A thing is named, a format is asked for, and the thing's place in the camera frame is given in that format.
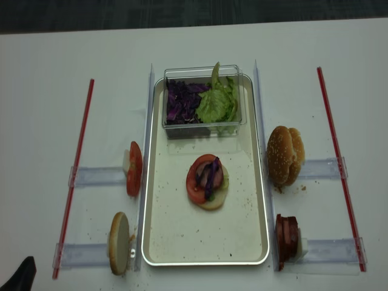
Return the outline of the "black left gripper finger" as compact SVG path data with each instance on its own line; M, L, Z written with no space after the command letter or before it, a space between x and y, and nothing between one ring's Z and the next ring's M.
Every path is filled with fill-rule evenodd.
M11 278L1 286L0 291L31 291L35 275L35 259L33 256L28 256Z

